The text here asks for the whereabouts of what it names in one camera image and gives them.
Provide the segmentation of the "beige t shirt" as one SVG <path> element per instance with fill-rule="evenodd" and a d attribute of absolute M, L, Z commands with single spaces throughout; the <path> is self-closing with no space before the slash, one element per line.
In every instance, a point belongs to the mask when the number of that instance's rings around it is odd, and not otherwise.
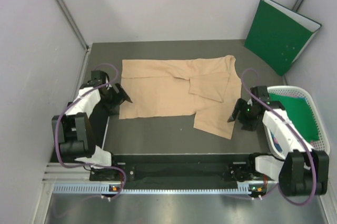
<path fill-rule="evenodd" d="M 121 85 L 131 102 L 119 119 L 194 116 L 194 128 L 230 139 L 228 121 L 242 83 L 233 55 L 194 60 L 123 60 Z"/>

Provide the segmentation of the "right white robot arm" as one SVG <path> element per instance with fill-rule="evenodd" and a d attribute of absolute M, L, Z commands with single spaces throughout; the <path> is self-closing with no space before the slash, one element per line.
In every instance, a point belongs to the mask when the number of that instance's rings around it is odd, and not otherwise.
<path fill-rule="evenodd" d="M 274 135 L 283 156 L 276 154 L 250 154 L 246 164 L 233 164 L 233 179 L 243 182 L 265 175 L 276 181 L 284 196 L 324 195 L 328 189 L 329 156 L 315 150 L 289 120 L 279 101 L 258 100 L 249 105 L 239 98 L 228 121 L 238 120 L 242 129 L 253 131 L 259 123 Z"/>

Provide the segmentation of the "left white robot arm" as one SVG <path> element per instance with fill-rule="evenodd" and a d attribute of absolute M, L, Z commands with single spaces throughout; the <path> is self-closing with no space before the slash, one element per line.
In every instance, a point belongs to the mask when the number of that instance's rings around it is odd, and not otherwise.
<path fill-rule="evenodd" d="M 115 164 L 114 155 L 103 150 L 108 119 L 117 115 L 117 107 L 131 98 L 119 83 L 114 86 L 83 84 L 78 96 L 68 103 L 64 115 L 52 118 L 56 144 L 51 162 L 66 165 L 87 164 L 90 171 L 103 180 L 114 180 L 122 173 Z"/>

